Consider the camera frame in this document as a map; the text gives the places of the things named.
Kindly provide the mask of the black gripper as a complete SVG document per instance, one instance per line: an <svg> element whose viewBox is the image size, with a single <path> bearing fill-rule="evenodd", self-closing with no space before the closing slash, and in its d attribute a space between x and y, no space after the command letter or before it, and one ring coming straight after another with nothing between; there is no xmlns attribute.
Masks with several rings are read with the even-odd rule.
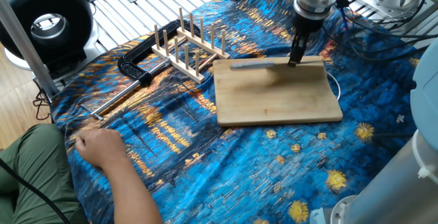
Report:
<svg viewBox="0 0 438 224"><path fill-rule="evenodd" d="M296 66L300 63L307 48L309 35L317 32L322 27L323 22L324 20L305 18L297 11L293 11L292 25L295 29L295 36L291 45L288 66Z"/></svg>

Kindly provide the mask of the person's bare hand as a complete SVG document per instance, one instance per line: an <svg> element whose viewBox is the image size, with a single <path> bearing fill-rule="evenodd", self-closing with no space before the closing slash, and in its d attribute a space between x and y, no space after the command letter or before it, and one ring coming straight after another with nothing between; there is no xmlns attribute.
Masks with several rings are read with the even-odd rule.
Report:
<svg viewBox="0 0 438 224"><path fill-rule="evenodd" d="M75 148L88 163L104 171L128 163L119 132L113 129L87 129L76 136Z"/></svg>

